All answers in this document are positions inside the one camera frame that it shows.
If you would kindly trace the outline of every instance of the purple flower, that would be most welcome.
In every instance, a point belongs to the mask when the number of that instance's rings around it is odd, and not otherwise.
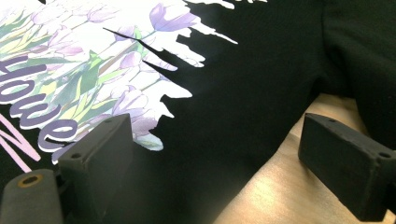
[[[118,30],[118,33],[122,35],[128,35],[130,37],[134,37],[134,26],[121,26],[121,28]],[[116,38],[116,41],[131,40],[119,35],[114,35],[114,37]]]
[[[57,20],[64,13],[65,13],[65,10],[62,7],[46,6],[46,7],[41,7],[37,11],[32,13],[32,15],[30,16],[30,19],[36,25],[44,25],[49,22]]]
[[[149,134],[149,130],[157,127],[158,120],[155,118],[155,111],[149,109],[146,113],[131,118],[132,132],[137,136]]]
[[[190,13],[188,7],[170,6],[164,7],[158,4],[149,13],[151,24],[156,31],[172,32],[193,26],[199,20],[197,16]]]
[[[73,38],[72,30],[62,26],[62,28],[57,30],[50,38],[48,47],[64,56],[74,56],[83,51],[81,47],[76,46],[76,43],[77,41]]]
[[[125,57],[122,59],[120,63],[120,68],[124,69],[124,68],[136,67],[141,62],[142,62],[142,55],[137,51],[133,51],[125,55]]]
[[[130,86],[118,86],[111,91],[111,98],[120,98],[125,92],[129,91]]]
[[[144,114],[147,109],[144,107],[149,102],[149,98],[133,86],[125,91],[113,107],[113,115],[129,113],[131,118]]]
[[[118,12],[115,8],[108,7],[105,5],[96,5],[90,10],[87,15],[88,21],[93,23],[100,23],[109,19],[114,18],[114,14]]]

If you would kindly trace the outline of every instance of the black t-shirt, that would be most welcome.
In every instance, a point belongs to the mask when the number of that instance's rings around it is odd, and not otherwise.
[[[192,97],[162,98],[174,118],[162,117],[150,132],[161,138],[163,150],[134,145],[133,165],[106,223],[212,220],[271,158],[320,92],[356,98],[374,140],[396,148],[393,2],[230,3],[234,10],[187,4],[203,24],[238,43],[194,29],[190,37],[179,35],[179,43],[205,57],[205,66],[150,49],[177,67],[155,69]],[[2,115],[36,147],[40,130],[22,130],[10,107],[1,105]],[[38,153],[36,162],[18,152],[31,169],[56,169],[49,153]],[[22,171],[4,150],[0,157],[4,186]]]

